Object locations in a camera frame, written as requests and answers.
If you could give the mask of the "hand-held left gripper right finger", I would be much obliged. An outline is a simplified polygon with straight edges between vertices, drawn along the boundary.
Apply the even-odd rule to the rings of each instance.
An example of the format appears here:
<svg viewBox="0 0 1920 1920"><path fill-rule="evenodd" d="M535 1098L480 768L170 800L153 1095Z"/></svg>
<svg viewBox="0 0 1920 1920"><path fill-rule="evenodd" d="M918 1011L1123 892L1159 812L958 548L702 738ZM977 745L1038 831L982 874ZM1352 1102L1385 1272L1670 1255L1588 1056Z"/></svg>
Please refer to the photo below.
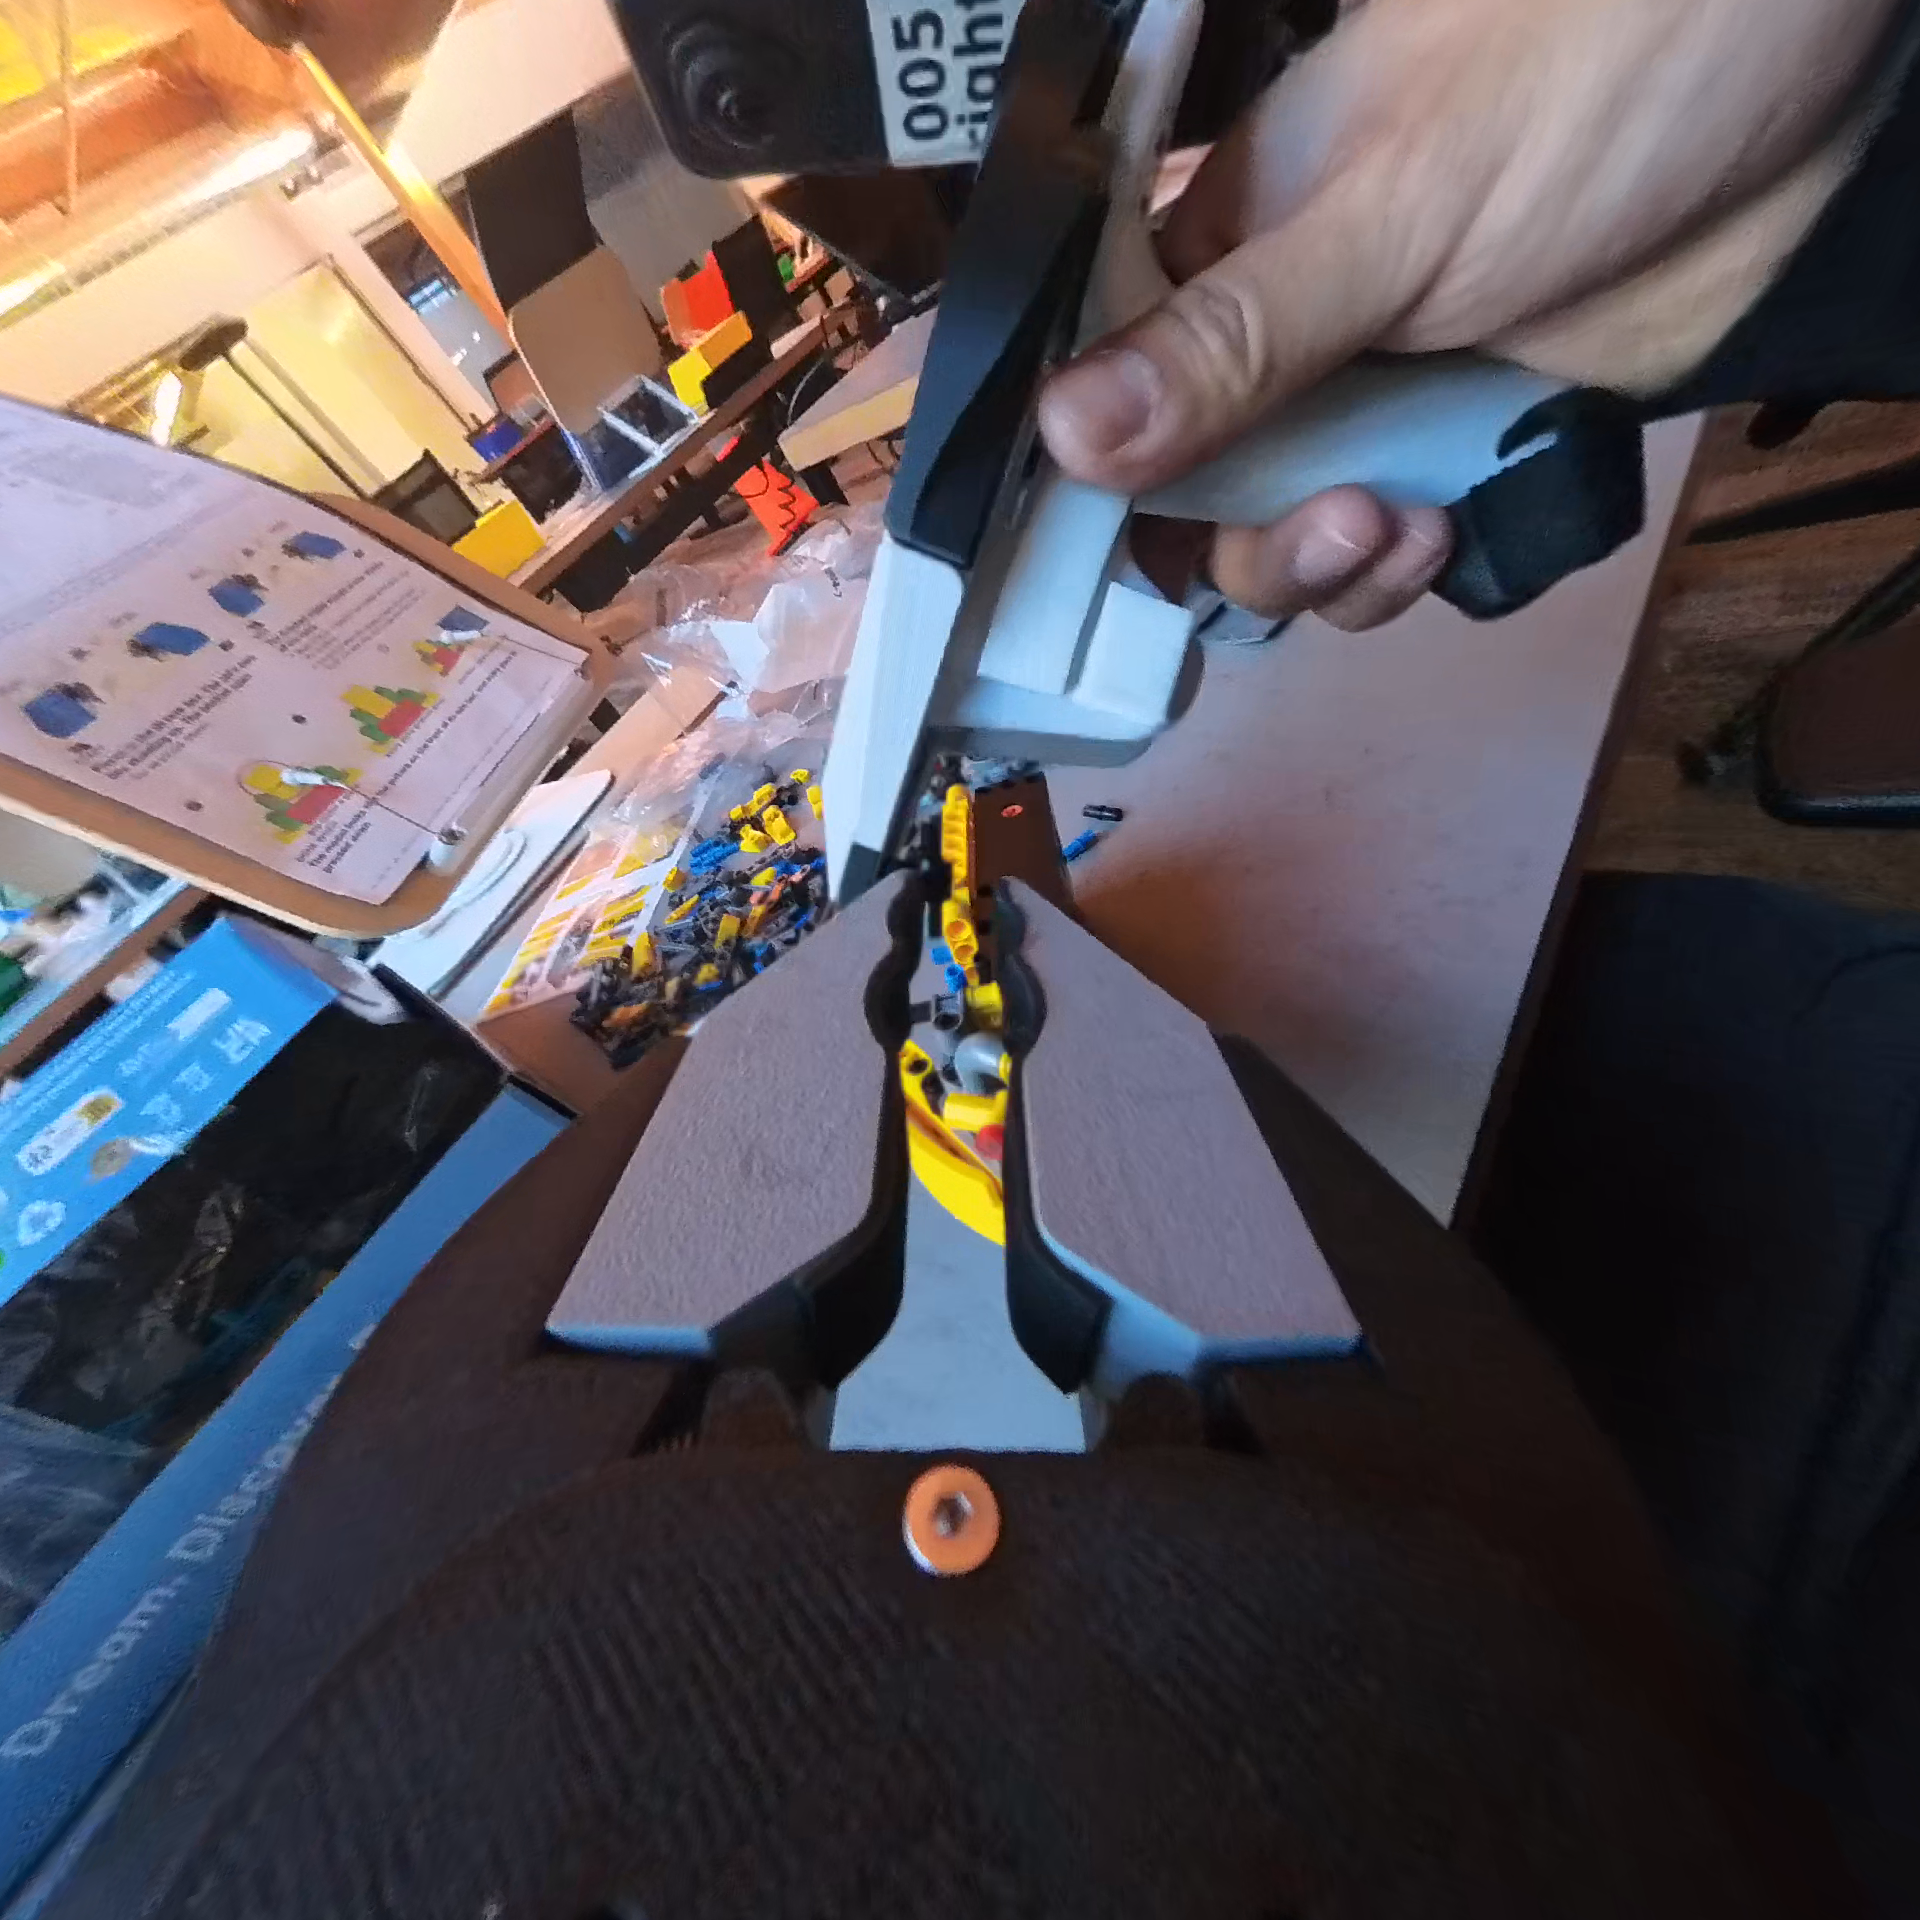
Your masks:
<svg viewBox="0 0 1920 1920"><path fill-rule="evenodd" d="M1345 1360L1360 1322L1208 1024L1023 881L996 889L1007 1304L1071 1394Z"/></svg>

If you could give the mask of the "blue kit box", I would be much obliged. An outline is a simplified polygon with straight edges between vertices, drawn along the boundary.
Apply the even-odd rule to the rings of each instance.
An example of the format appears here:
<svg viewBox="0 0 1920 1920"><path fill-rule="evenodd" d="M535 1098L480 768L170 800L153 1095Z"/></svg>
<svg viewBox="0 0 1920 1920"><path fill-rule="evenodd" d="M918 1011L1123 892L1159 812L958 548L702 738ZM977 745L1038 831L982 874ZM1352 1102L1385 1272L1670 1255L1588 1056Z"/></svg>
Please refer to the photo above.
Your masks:
<svg viewBox="0 0 1920 1920"><path fill-rule="evenodd" d="M406 982L220 919L87 1024L3 1116L3 1305L323 1014L464 1027ZM218 1626L334 1387L439 1248L571 1122L504 1090L3 1648L6 1912L145 1746Z"/></svg>

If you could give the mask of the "yellow grey toy vehicle model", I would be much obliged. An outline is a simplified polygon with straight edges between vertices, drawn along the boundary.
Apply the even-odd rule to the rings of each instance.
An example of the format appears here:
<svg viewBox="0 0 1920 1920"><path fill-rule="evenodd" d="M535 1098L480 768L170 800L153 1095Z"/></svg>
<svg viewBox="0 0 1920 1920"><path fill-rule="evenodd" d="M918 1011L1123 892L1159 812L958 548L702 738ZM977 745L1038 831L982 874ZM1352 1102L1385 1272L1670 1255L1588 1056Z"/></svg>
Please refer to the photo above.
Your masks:
<svg viewBox="0 0 1920 1920"><path fill-rule="evenodd" d="M1004 1244L1001 1153L1011 1114L1001 884L1072 905L1049 784L1027 761L937 755L907 852L928 884L922 998L899 1050L907 1163L962 1228Z"/></svg>

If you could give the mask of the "person's black clothed body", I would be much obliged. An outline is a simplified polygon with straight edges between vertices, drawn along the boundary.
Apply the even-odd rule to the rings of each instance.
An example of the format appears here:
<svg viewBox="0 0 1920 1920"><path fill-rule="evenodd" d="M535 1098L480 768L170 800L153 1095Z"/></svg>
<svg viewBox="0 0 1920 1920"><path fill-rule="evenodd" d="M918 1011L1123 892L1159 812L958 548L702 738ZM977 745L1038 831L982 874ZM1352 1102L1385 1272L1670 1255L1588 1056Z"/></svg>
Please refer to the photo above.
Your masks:
<svg viewBox="0 0 1920 1920"><path fill-rule="evenodd" d="M1586 878L1474 1230L1868 1908L1916 1916L1916 916Z"/></svg>

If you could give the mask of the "black chair base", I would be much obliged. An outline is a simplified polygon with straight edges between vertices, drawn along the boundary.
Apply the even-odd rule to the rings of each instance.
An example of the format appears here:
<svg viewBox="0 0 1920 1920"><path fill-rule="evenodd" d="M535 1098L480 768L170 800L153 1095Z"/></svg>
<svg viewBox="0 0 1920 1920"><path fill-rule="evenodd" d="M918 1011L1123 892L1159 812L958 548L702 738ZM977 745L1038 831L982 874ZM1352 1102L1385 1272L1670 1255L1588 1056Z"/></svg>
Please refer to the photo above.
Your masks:
<svg viewBox="0 0 1920 1920"><path fill-rule="evenodd" d="M1676 755L1794 828L1919 828L1919 558L1876 582L1762 688Z"/></svg>

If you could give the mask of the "white flat tray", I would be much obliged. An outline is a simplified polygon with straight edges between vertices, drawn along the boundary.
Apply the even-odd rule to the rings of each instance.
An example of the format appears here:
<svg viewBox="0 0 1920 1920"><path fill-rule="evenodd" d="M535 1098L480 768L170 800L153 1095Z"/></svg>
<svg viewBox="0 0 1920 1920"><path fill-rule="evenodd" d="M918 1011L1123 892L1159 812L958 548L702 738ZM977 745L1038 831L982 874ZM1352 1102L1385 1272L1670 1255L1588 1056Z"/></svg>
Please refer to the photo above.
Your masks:
<svg viewBox="0 0 1920 1920"><path fill-rule="evenodd" d="M458 988L582 847L610 782L599 774L537 784L478 850L446 903L374 950L369 967L427 998Z"/></svg>

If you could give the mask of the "plastic bag of parts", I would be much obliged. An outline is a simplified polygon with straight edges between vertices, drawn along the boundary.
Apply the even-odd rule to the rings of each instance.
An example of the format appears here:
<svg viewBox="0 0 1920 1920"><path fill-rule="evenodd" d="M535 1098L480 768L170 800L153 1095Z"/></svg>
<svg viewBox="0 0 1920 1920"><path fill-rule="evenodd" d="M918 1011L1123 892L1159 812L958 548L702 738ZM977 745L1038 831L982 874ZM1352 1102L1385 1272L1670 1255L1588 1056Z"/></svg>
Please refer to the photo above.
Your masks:
<svg viewBox="0 0 1920 1920"><path fill-rule="evenodd" d="M6 1636L504 1086L450 1027L323 1014L6 1304Z"/></svg>

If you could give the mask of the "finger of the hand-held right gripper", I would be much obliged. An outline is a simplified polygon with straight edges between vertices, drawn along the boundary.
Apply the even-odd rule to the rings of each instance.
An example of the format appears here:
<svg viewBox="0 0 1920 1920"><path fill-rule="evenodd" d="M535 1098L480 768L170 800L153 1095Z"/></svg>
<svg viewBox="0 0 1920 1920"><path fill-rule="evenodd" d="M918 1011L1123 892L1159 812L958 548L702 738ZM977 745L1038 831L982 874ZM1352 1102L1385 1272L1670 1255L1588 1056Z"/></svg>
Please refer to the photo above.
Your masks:
<svg viewBox="0 0 1920 1920"><path fill-rule="evenodd" d="M897 852L966 592L948 562L881 538L824 774L834 905L867 895Z"/></svg>

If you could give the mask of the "orange plastic object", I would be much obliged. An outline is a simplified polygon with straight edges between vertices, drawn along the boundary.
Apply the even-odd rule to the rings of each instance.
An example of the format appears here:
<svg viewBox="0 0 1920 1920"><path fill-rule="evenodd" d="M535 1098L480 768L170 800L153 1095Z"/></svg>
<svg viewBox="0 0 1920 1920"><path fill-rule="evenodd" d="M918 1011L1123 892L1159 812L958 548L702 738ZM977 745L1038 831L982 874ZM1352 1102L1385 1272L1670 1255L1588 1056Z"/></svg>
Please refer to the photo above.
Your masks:
<svg viewBox="0 0 1920 1920"><path fill-rule="evenodd" d="M767 534L768 561L787 553L820 512L820 500L776 458L762 458L752 470L745 470L735 481L731 491Z"/></svg>

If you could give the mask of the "clear plastic bag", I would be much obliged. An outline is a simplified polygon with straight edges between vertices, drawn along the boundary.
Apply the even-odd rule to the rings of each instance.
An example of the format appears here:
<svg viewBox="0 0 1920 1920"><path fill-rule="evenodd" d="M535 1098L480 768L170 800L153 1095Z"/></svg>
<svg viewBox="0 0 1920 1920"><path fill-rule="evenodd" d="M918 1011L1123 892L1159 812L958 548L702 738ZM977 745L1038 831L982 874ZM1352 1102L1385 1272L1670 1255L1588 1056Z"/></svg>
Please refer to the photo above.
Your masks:
<svg viewBox="0 0 1920 1920"><path fill-rule="evenodd" d="M881 545L881 504L833 507L785 553L739 527L639 571L608 609L627 714L706 714L831 732Z"/></svg>

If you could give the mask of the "person's right hand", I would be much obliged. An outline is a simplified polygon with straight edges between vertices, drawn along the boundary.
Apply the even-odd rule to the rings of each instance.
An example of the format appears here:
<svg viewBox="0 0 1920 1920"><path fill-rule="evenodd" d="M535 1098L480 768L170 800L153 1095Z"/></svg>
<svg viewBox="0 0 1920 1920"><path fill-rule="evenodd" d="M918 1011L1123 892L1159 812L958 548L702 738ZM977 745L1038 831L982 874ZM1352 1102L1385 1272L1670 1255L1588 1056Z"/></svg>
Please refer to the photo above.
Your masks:
<svg viewBox="0 0 1920 1920"><path fill-rule="evenodd" d="M1170 292L1048 384L1048 454L1140 497L1367 353L1682 384L1881 134L1904 14L1346 4L1172 201Z"/></svg>

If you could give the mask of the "pile of small building parts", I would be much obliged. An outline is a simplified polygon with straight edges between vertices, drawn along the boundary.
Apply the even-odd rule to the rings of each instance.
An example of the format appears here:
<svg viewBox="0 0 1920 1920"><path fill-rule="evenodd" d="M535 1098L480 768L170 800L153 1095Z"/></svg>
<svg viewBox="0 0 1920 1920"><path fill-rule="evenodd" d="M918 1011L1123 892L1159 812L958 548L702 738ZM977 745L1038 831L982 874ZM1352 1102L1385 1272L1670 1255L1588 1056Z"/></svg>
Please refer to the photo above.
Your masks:
<svg viewBox="0 0 1920 1920"><path fill-rule="evenodd" d="M650 864L625 860L593 913L569 1020L608 1067L634 1067L802 945L827 895L820 779L776 774L714 826L695 814Z"/></svg>

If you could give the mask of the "yellow storage bin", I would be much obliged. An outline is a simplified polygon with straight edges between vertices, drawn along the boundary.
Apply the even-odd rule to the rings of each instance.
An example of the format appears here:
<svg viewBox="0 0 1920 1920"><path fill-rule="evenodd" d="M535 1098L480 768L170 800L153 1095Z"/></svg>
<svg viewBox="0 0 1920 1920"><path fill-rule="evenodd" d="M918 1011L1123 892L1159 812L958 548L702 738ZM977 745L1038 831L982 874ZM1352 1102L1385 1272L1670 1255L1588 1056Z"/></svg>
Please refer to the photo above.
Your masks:
<svg viewBox="0 0 1920 1920"><path fill-rule="evenodd" d="M752 358L758 337L745 314L730 314L708 328L665 368L673 393L694 411L706 414L714 408L712 388L715 378L740 355Z"/></svg>

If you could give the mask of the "yellow printed leaflet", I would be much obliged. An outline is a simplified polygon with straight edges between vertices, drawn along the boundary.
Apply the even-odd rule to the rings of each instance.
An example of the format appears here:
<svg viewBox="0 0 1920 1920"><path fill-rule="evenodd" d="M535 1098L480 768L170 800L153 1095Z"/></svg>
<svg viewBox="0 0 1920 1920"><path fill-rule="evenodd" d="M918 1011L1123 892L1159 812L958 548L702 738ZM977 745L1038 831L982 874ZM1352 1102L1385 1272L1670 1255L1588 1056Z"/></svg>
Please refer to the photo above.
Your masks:
<svg viewBox="0 0 1920 1920"><path fill-rule="evenodd" d="M667 823L601 823L564 867L520 940L478 1022L578 1000L594 969L617 960L657 919L694 843L687 812Z"/></svg>

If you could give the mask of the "person's right forearm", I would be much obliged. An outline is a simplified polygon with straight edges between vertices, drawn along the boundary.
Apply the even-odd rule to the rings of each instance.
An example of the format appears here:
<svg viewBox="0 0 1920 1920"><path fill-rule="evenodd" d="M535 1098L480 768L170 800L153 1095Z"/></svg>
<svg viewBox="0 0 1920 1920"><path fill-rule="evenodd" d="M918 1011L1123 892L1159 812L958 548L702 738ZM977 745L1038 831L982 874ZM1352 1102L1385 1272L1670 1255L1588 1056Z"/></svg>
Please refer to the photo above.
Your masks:
<svg viewBox="0 0 1920 1920"><path fill-rule="evenodd" d="M1896 20L1880 71L1888 89L1851 172L1707 360L1632 402L1639 422L1919 398L1919 4Z"/></svg>

